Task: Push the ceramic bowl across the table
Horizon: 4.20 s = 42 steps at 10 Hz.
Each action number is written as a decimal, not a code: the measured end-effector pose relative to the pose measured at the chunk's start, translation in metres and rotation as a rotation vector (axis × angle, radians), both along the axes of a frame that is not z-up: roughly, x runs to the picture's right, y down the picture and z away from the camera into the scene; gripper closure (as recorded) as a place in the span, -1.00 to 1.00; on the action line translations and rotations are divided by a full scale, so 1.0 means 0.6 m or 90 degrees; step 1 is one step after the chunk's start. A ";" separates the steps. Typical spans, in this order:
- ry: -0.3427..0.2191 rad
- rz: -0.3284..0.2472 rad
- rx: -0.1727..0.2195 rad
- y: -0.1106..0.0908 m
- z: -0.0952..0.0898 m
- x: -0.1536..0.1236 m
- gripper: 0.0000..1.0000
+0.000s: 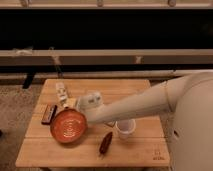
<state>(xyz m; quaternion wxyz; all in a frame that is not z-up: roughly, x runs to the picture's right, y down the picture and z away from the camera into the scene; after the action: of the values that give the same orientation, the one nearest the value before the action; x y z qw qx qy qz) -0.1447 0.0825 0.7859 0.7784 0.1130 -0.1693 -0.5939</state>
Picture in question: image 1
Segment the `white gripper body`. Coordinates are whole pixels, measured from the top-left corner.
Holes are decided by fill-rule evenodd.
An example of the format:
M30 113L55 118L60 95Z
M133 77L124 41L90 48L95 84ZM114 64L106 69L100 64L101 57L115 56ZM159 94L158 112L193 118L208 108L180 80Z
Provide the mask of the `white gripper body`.
M78 98L76 108L79 111L85 111L92 108L97 108L103 104L102 95L100 92L93 92L83 95Z

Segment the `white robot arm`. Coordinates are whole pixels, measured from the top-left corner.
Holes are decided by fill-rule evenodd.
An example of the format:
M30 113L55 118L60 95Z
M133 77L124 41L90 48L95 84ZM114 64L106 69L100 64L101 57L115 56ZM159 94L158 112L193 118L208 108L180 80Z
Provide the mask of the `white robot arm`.
M96 96L77 102L92 124L172 113L172 171L213 171L213 72L164 81L109 104L97 102Z

